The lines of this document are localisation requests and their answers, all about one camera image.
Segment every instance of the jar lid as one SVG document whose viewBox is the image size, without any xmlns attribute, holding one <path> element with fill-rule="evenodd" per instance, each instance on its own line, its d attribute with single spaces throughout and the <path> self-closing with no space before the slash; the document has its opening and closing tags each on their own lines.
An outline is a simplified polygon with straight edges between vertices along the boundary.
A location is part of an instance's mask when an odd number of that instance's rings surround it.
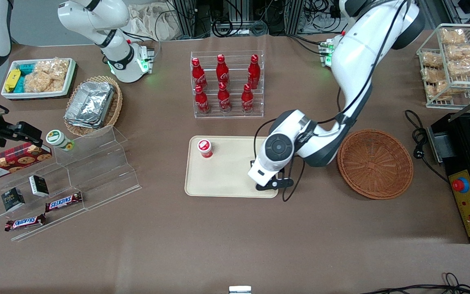
<svg viewBox="0 0 470 294">
<path fill-rule="evenodd" d="M 59 145 L 65 140 L 65 134 L 60 130 L 51 130 L 47 134 L 47 142 L 51 145 Z"/>
<path fill-rule="evenodd" d="M 207 139 L 198 142 L 197 147 L 201 153 L 207 153 L 211 150 L 211 143 Z"/>
</svg>

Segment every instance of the coca-cola bottle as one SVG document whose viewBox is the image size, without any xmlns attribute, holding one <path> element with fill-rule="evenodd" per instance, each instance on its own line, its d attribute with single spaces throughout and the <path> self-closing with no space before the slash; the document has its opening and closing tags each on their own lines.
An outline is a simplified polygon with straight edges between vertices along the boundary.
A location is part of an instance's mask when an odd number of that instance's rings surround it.
<svg viewBox="0 0 470 294">
<path fill-rule="evenodd" d="M 195 86 L 195 104 L 197 104 L 198 112 L 201 112 L 202 114 L 208 114 L 211 112 L 211 108 L 209 108 L 208 104 L 208 97 L 203 92 L 201 85 Z"/>
<path fill-rule="evenodd" d="M 244 85 L 244 92 L 242 92 L 242 111 L 245 114 L 253 112 L 253 93 L 251 92 L 250 84 Z"/>
<path fill-rule="evenodd" d="M 226 86 L 229 86 L 230 70 L 224 62 L 224 55 L 222 54 L 217 55 L 217 68 L 215 69 L 215 71 L 217 72 L 217 80 L 219 82 L 225 82 Z"/>
<path fill-rule="evenodd" d="M 206 73 L 204 69 L 201 67 L 201 63 L 199 62 L 199 58 L 195 57 L 192 58 L 192 76 L 193 82 L 195 85 L 202 86 L 203 90 L 208 89 L 208 82 L 206 81 Z"/>
<path fill-rule="evenodd" d="M 250 66 L 248 67 L 248 84 L 250 84 L 251 89 L 257 89 L 260 79 L 261 67 L 259 66 L 259 56 L 257 54 L 253 54 L 251 56 Z"/>
<path fill-rule="evenodd" d="M 219 82 L 219 93 L 217 93 L 220 111 L 225 114 L 231 111 L 230 93 L 228 93 L 227 87 L 225 82 Z"/>
</svg>

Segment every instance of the yellow snack package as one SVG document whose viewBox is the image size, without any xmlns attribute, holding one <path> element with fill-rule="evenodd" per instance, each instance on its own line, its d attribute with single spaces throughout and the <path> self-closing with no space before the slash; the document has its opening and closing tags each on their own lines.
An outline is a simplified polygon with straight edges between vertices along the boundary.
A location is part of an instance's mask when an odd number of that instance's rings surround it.
<svg viewBox="0 0 470 294">
<path fill-rule="evenodd" d="M 21 77 L 21 71 L 19 69 L 12 69 L 5 81 L 5 90 L 7 93 L 11 93 L 15 89 L 19 78 Z"/>
</svg>

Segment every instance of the small black box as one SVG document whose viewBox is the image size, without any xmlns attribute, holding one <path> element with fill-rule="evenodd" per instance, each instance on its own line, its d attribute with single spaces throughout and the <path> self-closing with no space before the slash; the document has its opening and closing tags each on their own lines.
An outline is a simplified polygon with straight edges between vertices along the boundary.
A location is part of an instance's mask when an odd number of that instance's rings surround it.
<svg viewBox="0 0 470 294">
<path fill-rule="evenodd" d="M 21 194 L 18 188 L 12 188 L 12 190 L 5 192 L 1 195 L 1 199 L 3 199 L 3 204 L 7 212 L 12 212 L 24 205 L 23 194 Z"/>
<path fill-rule="evenodd" d="M 30 186 L 32 187 L 32 194 L 36 196 L 48 196 L 47 181 L 44 178 L 33 175 L 30 178 Z"/>
</svg>

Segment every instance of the snickers bar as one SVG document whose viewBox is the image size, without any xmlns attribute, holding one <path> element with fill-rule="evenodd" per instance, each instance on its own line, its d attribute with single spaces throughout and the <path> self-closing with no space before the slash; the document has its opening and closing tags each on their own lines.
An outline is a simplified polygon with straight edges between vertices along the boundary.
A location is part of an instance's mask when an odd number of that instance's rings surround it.
<svg viewBox="0 0 470 294">
<path fill-rule="evenodd" d="M 70 205 L 72 203 L 77 203 L 82 201 L 81 193 L 76 193 L 71 196 L 59 199 L 58 201 L 54 201 L 52 203 L 45 204 L 45 212 L 50 212 L 51 210 L 61 208 L 63 206 Z"/>
<path fill-rule="evenodd" d="M 47 223 L 47 218 L 44 214 L 40 216 L 34 216 L 33 218 L 22 219 L 17 221 L 7 221 L 5 225 L 5 231 L 13 231 L 15 229 L 21 229 L 22 227 L 36 227 L 39 225 L 45 225 Z"/>
</svg>

